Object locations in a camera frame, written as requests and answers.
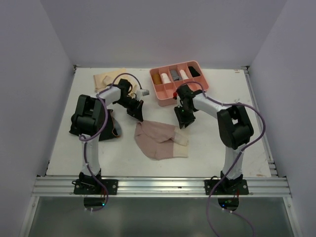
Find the pink underwear cream waistband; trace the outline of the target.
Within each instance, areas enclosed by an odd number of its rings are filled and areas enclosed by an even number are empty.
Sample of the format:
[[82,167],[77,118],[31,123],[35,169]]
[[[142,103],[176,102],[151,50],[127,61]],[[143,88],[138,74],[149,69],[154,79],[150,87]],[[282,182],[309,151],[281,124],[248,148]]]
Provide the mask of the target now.
[[177,126],[145,120],[137,122],[134,139],[142,153],[153,160],[187,158],[189,137]]

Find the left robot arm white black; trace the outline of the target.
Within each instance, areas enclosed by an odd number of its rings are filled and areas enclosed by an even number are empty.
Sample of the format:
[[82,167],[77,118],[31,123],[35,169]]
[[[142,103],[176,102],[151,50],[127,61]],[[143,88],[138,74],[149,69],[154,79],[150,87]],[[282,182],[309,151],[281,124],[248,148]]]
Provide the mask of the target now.
[[110,112],[107,106],[119,104],[126,109],[127,114],[143,121],[143,96],[149,91],[140,87],[134,96],[131,96],[131,83],[120,79],[117,84],[111,83],[96,96],[80,95],[75,113],[71,118],[70,133],[77,135],[82,143],[82,169],[79,181],[85,183],[85,188],[92,194],[102,190],[101,167],[98,157],[98,143],[102,132],[106,130],[110,121]]

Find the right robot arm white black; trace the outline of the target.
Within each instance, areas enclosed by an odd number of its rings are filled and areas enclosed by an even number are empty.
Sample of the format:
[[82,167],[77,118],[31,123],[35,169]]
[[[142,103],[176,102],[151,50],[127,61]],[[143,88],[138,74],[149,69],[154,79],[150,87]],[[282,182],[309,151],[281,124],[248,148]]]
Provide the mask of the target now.
[[174,112],[179,127],[186,128],[196,117],[194,113],[203,111],[217,119],[219,136],[225,145],[225,161],[221,171],[220,188],[222,192],[231,194],[237,189],[237,182],[243,178],[242,148],[249,143],[254,129],[245,106],[226,104],[208,97],[203,90],[192,91],[187,84],[179,86],[173,94],[177,101]]

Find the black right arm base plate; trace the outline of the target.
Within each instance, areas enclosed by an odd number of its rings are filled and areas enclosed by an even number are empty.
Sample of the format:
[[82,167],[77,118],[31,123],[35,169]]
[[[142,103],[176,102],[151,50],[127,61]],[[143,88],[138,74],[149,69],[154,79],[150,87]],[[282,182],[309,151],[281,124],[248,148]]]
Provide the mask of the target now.
[[214,195],[248,195],[249,189],[247,181],[243,178],[243,175],[236,179],[230,180],[225,178],[219,185],[221,179],[217,176],[213,176],[210,179],[204,180],[205,194],[209,195],[211,190],[216,186]]

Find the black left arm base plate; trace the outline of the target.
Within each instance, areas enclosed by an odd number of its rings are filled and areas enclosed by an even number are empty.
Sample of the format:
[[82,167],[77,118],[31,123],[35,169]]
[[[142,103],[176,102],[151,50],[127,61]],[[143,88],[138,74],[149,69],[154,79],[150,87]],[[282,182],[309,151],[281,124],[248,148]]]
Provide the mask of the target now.
[[116,195],[119,181],[117,179],[100,179],[99,180],[103,186],[106,187],[106,190],[93,179],[88,177],[84,181],[76,179],[72,181],[74,185],[74,194],[75,195]]

